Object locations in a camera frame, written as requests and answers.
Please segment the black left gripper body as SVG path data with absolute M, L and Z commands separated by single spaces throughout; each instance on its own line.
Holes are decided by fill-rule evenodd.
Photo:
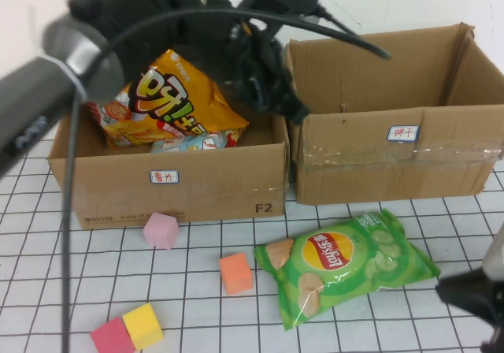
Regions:
M 282 46 L 276 38 L 279 22 L 268 22 L 264 29 L 242 17 L 226 20 L 228 45 L 234 73 L 226 82 L 227 93 L 238 93 L 239 87 L 251 77 L 259 81 L 264 93 L 288 93 L 291 76 L 286 73 Z

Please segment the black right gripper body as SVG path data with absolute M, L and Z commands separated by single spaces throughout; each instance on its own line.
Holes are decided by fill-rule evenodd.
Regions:
M 503 282 L 481 269 L 443 277 L 435 287 L 440 300 L 492 325 L 503 327 Z

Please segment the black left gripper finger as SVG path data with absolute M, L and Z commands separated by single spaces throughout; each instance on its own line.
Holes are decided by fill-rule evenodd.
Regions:
M 274 111 L 273 82 L 261 74 L 238 73 L 232 82 L 232 94 L 255 111 Z
M 301 125 L 309 115 L 308 107 L 299 99 L 293 87 L 284 81 L 274 83 L 273 112 L 296 125 Z

